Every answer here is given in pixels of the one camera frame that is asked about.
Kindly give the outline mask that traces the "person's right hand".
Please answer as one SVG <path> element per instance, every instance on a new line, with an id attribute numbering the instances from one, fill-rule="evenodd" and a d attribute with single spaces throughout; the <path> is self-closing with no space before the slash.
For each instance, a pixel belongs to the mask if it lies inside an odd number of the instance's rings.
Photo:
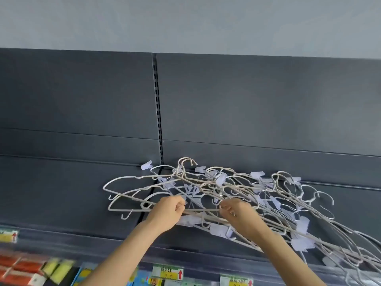
<path id="1" fill-rule="evenodd" d="M 230 199 L 237 200 L 235 208 L 237 220 L 235 222 L 229 222 L 229 224 L 243 237 L 259 244 L 263 233 L 266 231 L 267 225 L 249 203 L 238 198 Z"/>

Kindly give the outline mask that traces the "person's left forearm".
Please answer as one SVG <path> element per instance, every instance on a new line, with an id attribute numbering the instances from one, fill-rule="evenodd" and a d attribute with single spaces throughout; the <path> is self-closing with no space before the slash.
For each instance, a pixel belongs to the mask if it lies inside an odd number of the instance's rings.
<path id="1" fill-rule="evenodd" d="M 137 265 L 160 234 L 174 224 L 141 222 L 125 241 L 81 283 L 81 286 L 126 286 Z"/>

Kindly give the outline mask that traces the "yellow sponge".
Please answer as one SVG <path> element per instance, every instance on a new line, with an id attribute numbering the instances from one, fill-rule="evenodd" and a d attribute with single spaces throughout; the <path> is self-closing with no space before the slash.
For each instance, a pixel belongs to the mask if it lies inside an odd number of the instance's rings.
<path id="1" fill-rule="evenodd" d="M 54 284 L 59 285 L 66 277 L 66 275 L 69 273 L 70 269 L 73 267 L 74 264 L 74 260 L 62 260 L 59 263 L 58 267 L 51 274 L 50 280 Z"/>
<path id="2" fill-rule="evenodd" d="M 45 277 L 51 277 L 51 275 L 54 273 L 55 269 L 58 267 L 59 264 L 59 258 L 50 258 L 49 260 L 47 260 L 41 270 L 43 275 Z"/>

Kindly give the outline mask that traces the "red packet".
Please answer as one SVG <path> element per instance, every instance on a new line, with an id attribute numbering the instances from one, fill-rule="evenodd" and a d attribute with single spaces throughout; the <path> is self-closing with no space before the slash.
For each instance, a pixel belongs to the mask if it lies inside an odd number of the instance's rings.
<path id="1" fill-rule="evenodd" d="M 46 260 L 28 259 L 20 256 L 0 255 L 0 266 L 27 273 L 41 272 Z"/>
<path id="2" fill-rule="evenodd" d="M 46 278 L 38 273 L 28 273 L 10 270 L 2 278 L 0 283 L 12 286 L 44 286 Z"/>

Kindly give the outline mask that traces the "blue printed packet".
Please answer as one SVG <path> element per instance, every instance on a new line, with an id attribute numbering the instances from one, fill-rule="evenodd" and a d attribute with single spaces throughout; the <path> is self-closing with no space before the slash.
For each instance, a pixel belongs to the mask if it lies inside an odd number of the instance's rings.
<path id="1" fill-rule="evenodd" d="M 98 266 L 96 263 L 84 262 L 74 277 L 70 286 L 79 286 L 79 284 Z"/>
<path id="2" fill-rule="evenodd" d="M 164 286 L 165 279 L 152 275 L 152 270 L 138 269 L 126 286 Z"/>

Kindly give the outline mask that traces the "white wire hanger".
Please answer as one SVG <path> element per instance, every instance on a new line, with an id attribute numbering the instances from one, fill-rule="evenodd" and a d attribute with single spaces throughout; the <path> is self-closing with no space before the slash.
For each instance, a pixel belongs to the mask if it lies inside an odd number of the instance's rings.
<path id="1" fill-rule="evenodd" d="M 205 208 L 201 203 L 201 197 L 193 198 L 190 196 L 187 196 L 184 193 L 173 195 L 171 192 L 161 191 L 161 192 L 154 192 L 150 195 L 148 195 L 144 199 L 138 198 L 136 195 L 140 193 L 140 191 L 134 192 L 132 195 L 129 195 L 129 193 L 132 193 L 132 191 L 128 191 L 125 193 L 117 193 L 113 198 L 110 199 L 110 204 L 107 208 L 110 212 L 120 213 L 121 219 L 126 220 L 129 218 L 131 213 L 137 212 L 137 213 L 149 213 L 153 206 L 156 205 L 156 202 L 151 201 L 153 197 L 167 197 L 167 196 L 181 196 L 185 200 L 185 205 L 190 205 L 190 207 L 185 207 L 183 214 L 184 215 L 194 215 L 194 216 L 206 216 L 206 215 L 212 215 L 215 212 L 218 212 L 219 209 L 217 207 L 215 208 Z M 123 209 L 117 209 L 113 208 L 114 204 L 119 201 L 121 198 L 128 199 L 129 201 L 134 201 L 139 204 L 139 208 L 123 208 Z"/>

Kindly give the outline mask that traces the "slotted metal shelf upright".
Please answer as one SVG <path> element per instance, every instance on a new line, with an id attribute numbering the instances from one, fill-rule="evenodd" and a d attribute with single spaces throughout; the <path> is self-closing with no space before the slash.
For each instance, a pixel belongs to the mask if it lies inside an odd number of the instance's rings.
<path id="1" fill-rule="evenodd" d="M 158 129 L 158 138 L 159 138 L 160 165 L 164 165 L 163 135 L 162 135 L 163 132 L 162 132 L 162 122 L 161 122 L 161 109 L 160 109 L 160 92 L 159 92 L 159 74 L 158 74 L 157 53 L 152 53 L 151 57 L 152 57 L 153 78 L 154 78 L 154 93 L 155 93 L 157 129 Z"/>

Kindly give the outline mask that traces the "person's left hand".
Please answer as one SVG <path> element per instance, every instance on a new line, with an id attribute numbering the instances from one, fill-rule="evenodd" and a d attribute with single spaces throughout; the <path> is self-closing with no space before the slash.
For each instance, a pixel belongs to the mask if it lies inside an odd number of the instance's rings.
<path id="1" fill-rule="evenodd" d="M 173 212 L 173 196 L 163 197 L 150 211 L 145 222 L 150 230 L 160 235 L 173 228 L 180 220 L 173 218 Z"/>

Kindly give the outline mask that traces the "pile of white clip hangers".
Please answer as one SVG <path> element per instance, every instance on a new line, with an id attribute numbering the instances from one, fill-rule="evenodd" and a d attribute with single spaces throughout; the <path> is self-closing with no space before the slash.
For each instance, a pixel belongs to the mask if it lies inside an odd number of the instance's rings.
<path id="1" fill-rule="evenodd" d="M 344 274 L 346 285 L 381 286 L 381 238 L 373 238 L 336 221 L 331 208 L 335 200 L 328 193 L 301 182 L 300 177 L 278 171 L 266 177 L 264 172 L 237 172 L 228 167 L 198 166 L 189 157 L 181 157 L 176 166 L 141 165 L 140 176 L 122 176 L 107 182 L 102 189 L 113 198 L 117 193 L 140 191 L 146 198 L 154 192 L 184 193 L 201 197 L 205 208 L 219 209 L 222 200 L 238 198 L 253 207 L 264 223 L 278 233 L 306 262 L 316 250 L 325 266 Z M 113 208 L 139 208 L 139 204 L 121 198 Z M 206 216 L 184 215 L 178 225 L 220 237 L 231 244 L 263 253 L 251 240 L 238 233 L 219 212 Z"/>

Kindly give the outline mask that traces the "dark grey shelving unit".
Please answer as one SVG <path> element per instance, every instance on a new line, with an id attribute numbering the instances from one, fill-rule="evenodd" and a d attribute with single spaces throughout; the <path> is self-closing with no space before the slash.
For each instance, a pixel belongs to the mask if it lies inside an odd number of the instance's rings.
<path id="1" fill-rule="evenodd" d="M 99 263 L 148 213 L 102 187 L 160 165 L 151 52 L 0 48 L 0 253 Z M 157 53 L 164 165 L 284 171 L 328 193 L 336 221 L 381 238 L 381 60 Z M 328 285 L 344 274 L 316 250 Z M 186 278 L 283 284 L 261 252 L 175 226 L 142 260 Z"/>

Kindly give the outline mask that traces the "yellow price tag red arrow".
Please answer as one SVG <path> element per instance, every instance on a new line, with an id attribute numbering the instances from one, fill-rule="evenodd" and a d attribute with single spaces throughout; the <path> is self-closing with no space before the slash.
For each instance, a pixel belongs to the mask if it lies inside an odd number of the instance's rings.
<path id="1" fill-rule="evenodd" d="M 16 244 L 19 230 L 0 228 L 0 243 Z"/>
<path id="2" fill-rule="evenodd" d="M 219 286 L 254 286 L 254 279 L 239 275 L 221 274 Z"/>
<path id="3" fill-rule="evenodd" d="M 173 265 L 154 264 L 152 267 L 152 276 L 162 279 L 183 281 L 184 269 Z"/>

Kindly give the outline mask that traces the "person's right forearm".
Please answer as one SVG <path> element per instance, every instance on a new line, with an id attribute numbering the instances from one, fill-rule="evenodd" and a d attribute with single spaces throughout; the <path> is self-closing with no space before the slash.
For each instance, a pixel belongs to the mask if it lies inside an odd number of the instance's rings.
<path id="1" fill-rule="evenodd" d="M 266 225 L 251 229 L 249 237 L 267 255 L 286 286 L 326 286 L 284 239 Z"/>

